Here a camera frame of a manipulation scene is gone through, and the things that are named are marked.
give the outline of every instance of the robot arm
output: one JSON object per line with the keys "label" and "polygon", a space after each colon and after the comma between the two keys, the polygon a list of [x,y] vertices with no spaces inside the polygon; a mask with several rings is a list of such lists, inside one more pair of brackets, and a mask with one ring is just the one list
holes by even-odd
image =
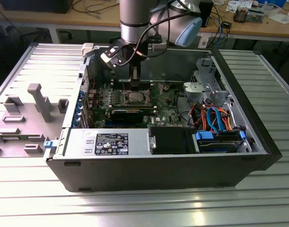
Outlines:
{"label": "robot arm", "polygon": [[[167,48],[166,43],[163,52],[149,56],[149,44],[160,44],[162,37],[166,37],[169,38],[168,42],[188,46],[196,38],[202,24],[199,2],[200,0],[121,0],[121,39],[111,45],[101,58],[110,67],[129,63],[131,86],[137,90],[141,61],[147,57],[159,56]],[[153,29],[156,34],[149,36]],[[122,57],[118,54],[119,51],[122,51]]]}

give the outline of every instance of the blue cable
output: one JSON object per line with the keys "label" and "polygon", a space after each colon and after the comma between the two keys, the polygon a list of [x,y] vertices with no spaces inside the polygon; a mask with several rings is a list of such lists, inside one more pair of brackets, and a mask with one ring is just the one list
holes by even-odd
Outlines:
{"label": "blue cable", "polygon": [[216,42],[216,47],[219,45],[219,43],[220,43],[220,41],[221,41],[221,36],[222,36],[222,26],[221,26],[221,24],[220,24],[220,21],[217,19],[217,18],[215,18],[215,17],[211,17],[212,19],[214,19],[217,23],[218,23],[218,25],[219,25],[219,29],[220,29],[220,36],[219,36],[219,40]]}
{"label": "blue cable", "polygon": [[211,113],[211,110],[214,109],[214,111],[216,112],[216,116],[217,116],[217,121],[218,121],[218,126],[219,126],[219,129],[220,131],[225,131],[225,128],[221,122],[221,115],[219,113],[219,111],[215,108],[215,107],[210,107],[207,111],[207,123],[209,124],[209,126],[215,131],[215,132],[218,132],[217,129],[212,125],[211,123],[211,120],[210,120],[210,113]]}

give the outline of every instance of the motherboard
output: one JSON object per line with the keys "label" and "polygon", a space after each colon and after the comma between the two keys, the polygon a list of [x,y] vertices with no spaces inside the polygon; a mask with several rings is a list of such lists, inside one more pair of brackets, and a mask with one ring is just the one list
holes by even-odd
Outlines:
{"label": "motherboard", "polygon": [[91,128],[182,127],[175,106],[179,90],[169,82],[147,83],[132,91],[129,83],[103,84],[89,91]]}

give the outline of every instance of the blue latch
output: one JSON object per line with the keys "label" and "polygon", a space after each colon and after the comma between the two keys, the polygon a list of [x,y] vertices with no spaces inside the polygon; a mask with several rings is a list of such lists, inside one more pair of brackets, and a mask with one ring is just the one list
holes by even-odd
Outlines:
{"label": "blue latch", "polygon": [[44,143],[45,148],[55,148],[58,146],[58,140],[50,140]]}
{"label": "blue latch", "polygon": [[239,134],[242,140],[246,139],[245,133],[243,131],[240,131]]}
{"label": "blue latch", "polygon": [[80,98],[84,98],[86,96],[86,94],[83,91],[79,91],[79,97]]}
{"label": "blue latch", "polygon": [[77,102],[76,106],[82,107],[82,102]]}
{"label": "blue latch", "polygon": [[80,108],[79,108],[78,106],[75,107],[75,111],[76,111],[77,113],[80,113],[80,112],[81,112],[81,110],[80,110]]}
{"label": "blue latch", "polygon": [[214,136],[211,131],[198,131],[195,134],[196,140],[213,140]]}
{"label": "blue latch", "polygon": [[72,121],[72,125],[75,126],[75,127],[78,127],[79,122],[77,122],[77,121]]}

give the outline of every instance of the floor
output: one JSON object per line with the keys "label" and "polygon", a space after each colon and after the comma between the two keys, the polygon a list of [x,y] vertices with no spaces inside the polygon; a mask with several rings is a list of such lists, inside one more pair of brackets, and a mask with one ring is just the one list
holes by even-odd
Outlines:
{"label": "floor", "polygon": [[[0,35],[0,85],[6,76],[10,73],[11,69],[15,66],[21,55],[24,53],[28,47],[28,41],[34,40],[35,42],[41,43],[50,43],[50,38],[46,35],[36,35],[27,36],[26,39],[21,40],[20,34],[11,27],[7,28],[8,36],[3,37]],[[27,33],[34,31],[34,28],[19,28],[21,33]],[[72,39],[69,38],[68,34],[60,34],[62,43],[65,44],[83,44],[88,42],[86,31],[72,30]],[[100,32],[92,31],[91,32],[91,41],[97,44],[109,43],[109,40],[113,37],[119,36],[119,32]],[[199,43],[199,38],[197,38],[190,48],[196,48]],[[235,43],[235,39],[228,38],[227,42],[224,42],[222,45],[219,45],[219,49],[232,49]],[[237,50],[249,50],[252,46],[253,41],[251,40],[241,40],[235,45]],[[276,67],[278,64],[278,59],[281,54],[284,52],[285,47],[288,43],[283,43],[278,52],[273,50],[277,48],[279,42],[270,42],[270,41],[258,41],[254,46],[255,50],[259,50],[263,56],[272,64],[273,67]],[[280,75],[286,80],[289,84],[289,59],[286,64],[279,71]]]}

